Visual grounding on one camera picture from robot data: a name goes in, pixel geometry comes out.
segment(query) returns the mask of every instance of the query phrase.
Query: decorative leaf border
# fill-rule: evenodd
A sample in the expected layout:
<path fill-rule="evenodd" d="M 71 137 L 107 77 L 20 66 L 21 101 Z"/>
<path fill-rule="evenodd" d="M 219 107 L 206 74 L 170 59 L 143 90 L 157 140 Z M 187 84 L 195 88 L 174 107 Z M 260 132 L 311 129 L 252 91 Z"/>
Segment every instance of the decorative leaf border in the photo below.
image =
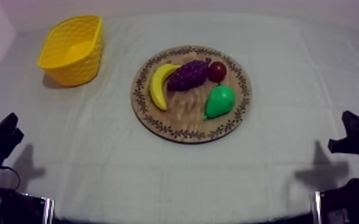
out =
<path fill-rule="evenodd" d="M 146 97 L 143 94 L 143 89 L 145 88 L 145 82 L 147 79 L 147 75 L 149 73 L 149 69 L 152 68 L 155 64 L 161 62 L 163 59 L 175 55 L 185 55 L 191 52 L 195 52 L 197 54 L 205 54 L 208 56 L 216 56 L 223 60 L 223 62 L 227 65 L 230 71 L 236 74 L 236 78 L 238 79 L 238 85 L 241 88 L 241 93 L 243 98 L 241 99 L 240 105 L 235 109 L 234 118 L 229 119 L 225 125 L 218 126 L 215 130 L 210 131 L 210 133 L 206 134 L 205 132 L 189 132 L 188 130 L 173 130 L 171 126 L 164 125 L 163 122 L 160 120 L 154 119 L 151 115 L 147 115 L 148 108 L 146 105 Z M 135 90 L 132 93 L 135 98 L 136 102 L 140 108 L 140 112 L 144 115 L 142 118 L 147 124 L 152 125 L 157 131 L 169 133 L 173 138 L 177 139 L 179 137 L 185 139 L 192 139 L 196 138 L 198 140 L 205 140 L 207 139 L 215 139 L 220 136 L 224 136 L 231 132 L 235 126 L 237 126 L 240 122 L 242 122 L 242 114 L 246 113 L 246 106 L 249 105 L 249 98 L 250 96 L 250 89 L 247 87 L 247 81 L 245 76 L 242 74 L 242 69 L 237 67 L 233 60 L 221 54 L 221 52 L 213 50 L 213 49 L 206 49 L 203 47 L 195 48 L 193 46 L 189 46 L 187 48 L 181 49 L 173 49 L 168 52 L 163 52 L 146 62 L 146 65 L 142 68 L 139 78 L 135 82 Z"/>

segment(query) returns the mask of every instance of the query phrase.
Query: apple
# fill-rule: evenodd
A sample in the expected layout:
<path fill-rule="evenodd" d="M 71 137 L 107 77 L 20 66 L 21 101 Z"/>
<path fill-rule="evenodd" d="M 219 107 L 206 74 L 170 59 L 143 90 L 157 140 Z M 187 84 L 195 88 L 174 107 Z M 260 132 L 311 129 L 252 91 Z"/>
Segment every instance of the apple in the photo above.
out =
<path fill-rule="evenodd" d="M 208 78 L 212 82 L 219 83 L 224 80 L 227 68 L 219 61 L 213 62 L 209 67 Z"/>

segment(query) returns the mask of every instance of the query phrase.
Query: green pear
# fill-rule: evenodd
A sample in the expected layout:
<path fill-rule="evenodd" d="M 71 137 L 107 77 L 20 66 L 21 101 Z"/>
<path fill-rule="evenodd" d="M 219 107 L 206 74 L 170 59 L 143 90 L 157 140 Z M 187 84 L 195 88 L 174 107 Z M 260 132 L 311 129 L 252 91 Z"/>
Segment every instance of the green pear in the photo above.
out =
<path fill-rule="evenodd" d="M 229 86 L 216 86 L 206 103 L 204 120 L 213 119 L 230 112 L 235 105 L 235 92 Z"/>

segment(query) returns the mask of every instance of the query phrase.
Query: plastic toy fruit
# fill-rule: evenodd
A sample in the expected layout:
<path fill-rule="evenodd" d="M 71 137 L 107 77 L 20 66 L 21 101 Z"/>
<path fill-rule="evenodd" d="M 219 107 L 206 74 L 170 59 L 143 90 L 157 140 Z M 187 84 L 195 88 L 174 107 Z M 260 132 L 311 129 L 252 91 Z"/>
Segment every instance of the plastic toy fruit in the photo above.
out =
<path fill-rule="evenodd" d="M 170 91 L 186 91 L 202 85 L 208 76 L 210 58 L 194 60 L 177 69 L 167 84 Z"/>
<path fill-rule="evenodd" d="M 212 82 L 219 83 L 224 80 L 226 74 L 227 68 L 225 65 L 219 61 L 215 61 L 209 67 L 208 78 Z"/>
<path fill-rule="evenodd" d="M 217 86 L 209 95 L 204 120 L 230 112 L 235 105 L 235 92 L 229 86 Z"/>
<path fill-rule="evenodd" d="M 164 64 L 156 70 L 153 77 L 151 78 L 150 95 L 154 104 L 160 110 L 167 110 L 167 103 L 163 94 L 163 83 L 168 76 L 170 76 L 176 69 L 180 67 L 181 66 L 174 64 Z"/>

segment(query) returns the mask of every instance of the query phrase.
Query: basket rim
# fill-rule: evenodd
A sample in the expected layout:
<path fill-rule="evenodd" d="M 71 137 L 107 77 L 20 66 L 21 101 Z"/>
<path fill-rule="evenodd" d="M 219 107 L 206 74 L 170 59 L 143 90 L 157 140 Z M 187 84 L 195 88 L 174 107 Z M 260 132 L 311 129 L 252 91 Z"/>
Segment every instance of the basket rim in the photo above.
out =
<path fill-rule="evenodd" d="M 86 54 L 84 54 L 82 57 L 80 57 L 79 59 L 77 59 L 75 61 L 71 61 L 71 62 L 68 62 L 68 63 L 63 63 L 63 64 L 61 64 L 59 66 L 44 66 L 44 65 L 42 65 L 41 60 L 42 60 L 42 58 L 43 58 L 43 56 L 45 54 L 46 46 L 48 45 L 48 42 L 51 39 L 51 37 L 52 37 L 53 33 L 55 32 L 55 30 L 58 29 L 62 24 L 68 23 L 68 22 L 70 22 L 72 20 L 75 20 L 75 19 L 78 19 L 78 18 L 90 18 L 90 17 L 94 17 L 94 18 L 98 19 L 95 35 L 94 35 L 93 40 L 92 40 L 92 48 L 90 48 L 89 51 Z M 84 58 L 86 58 L 87 56 L 89 56 L 91 54 L 91 52 L 94 50 L 94 46 L 96 44 L 98 35 L 100 34 L 100 31 L 101 31 L 100 28 L 102 26 L 102 23 L 103 23 L 103 19 L 98 15 L 80 15 L 80 16 L 65 19 L 65 20 L 57 23 L 53 28 L 51 28 L 51 30 L 49 31 L 49 34 L 46 37 L 46 40 L 45 40 L 45 43 L 43 44 L 41 53 L 39 54 L 38 66 L 41 69 L 60 69 L 62 67 L 67 67 L 67 66 L 70 66 L 70 65 L 72 65 L 74 63 L 77 63 L 78 61 L 81 61 Z"/>

